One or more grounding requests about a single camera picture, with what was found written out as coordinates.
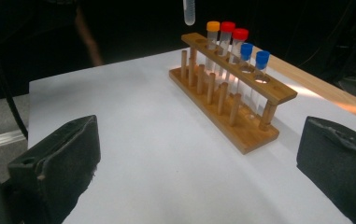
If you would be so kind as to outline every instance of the white surface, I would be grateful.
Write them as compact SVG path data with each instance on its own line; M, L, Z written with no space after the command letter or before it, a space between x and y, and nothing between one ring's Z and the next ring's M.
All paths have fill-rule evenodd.
M72 119L98 118L102 160L65 223L350 223L296 168L296 154L306 116L356 131L355 116L269 68L299 94L277 108L279 138L242 155L170 79L180 58L30 84L29 147Z

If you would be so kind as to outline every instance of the test tube rack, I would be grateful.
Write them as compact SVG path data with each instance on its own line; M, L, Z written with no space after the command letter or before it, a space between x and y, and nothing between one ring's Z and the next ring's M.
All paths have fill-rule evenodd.
M230 52L221 57L217 53L219 47L207 49L207 39L202 35L191 33L182 35L181 39L190 46L189 60L184 49L181 67L169 70L169 76L224 135L243 154L277 139L279 130L271 124L277 106L295 98L297 92L268 74L265 74L267 83L257 82L254 73L243 73L239 64L228 63ZM215 74L206 74L205 66L197 64L197 51L260 93L266 99L263 114L251 117L253 112L241 101L241 95L227 91L227 82L215 88Z

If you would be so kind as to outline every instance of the test tube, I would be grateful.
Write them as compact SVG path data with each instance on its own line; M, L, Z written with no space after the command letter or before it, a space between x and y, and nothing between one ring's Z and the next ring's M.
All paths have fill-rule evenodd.
M270 57L270 52L266 50L261 50L256 53L256 64L254 68L254 79L256 82L259 83L267 83L269 78L266 76L266 69L268 64L268 59ZM252 114L250 115L251 118L255 118L257 111L259 109L259 97L260 93L255 91L254 89L250 90L250 109Z
M187 25L195 23L195 0L183 0L184 22Z
M235 28L233 30L233 43L231 46L231 53L228 63L236 64L241 59L241 46L248 39L249 31L244 28ZM230 73L226 73L225 80L229 82L230 91L233 86L236 87L235 91L238 91L239 79L236 77L230 77Z
M251 58L251 53L253 52L253 45L250 43L244 43L241 45L241 60L239 61L239 69L244 73L248 74L253 71L253 69L250 67L250 58ZM241 101L245 103L245 89L247 85L241 81L238 80L238 92L241 93Z
M232 21L223 21L221 23L221 37L219 39L218 55L224 57L230 48L231 35L235 29L235 23ZM223 69L220 66L216 66L215 71L219 71L219 77L223 75Z
M217 42L218 42L218 35L219 35L219 30L221 28L221 23L218 21L209 21L206 24L206 30L207 30L207 48L208 49L215 49ZM212 62L209 58L206 58L206 70L211 73L214 72L214 67L215 63Z
M243 45L241 45L241 60L239 64L240 64L240 70L243 73L253 72L253 70L250 68L250 58L252 52L253 52L252 44L244 43Z

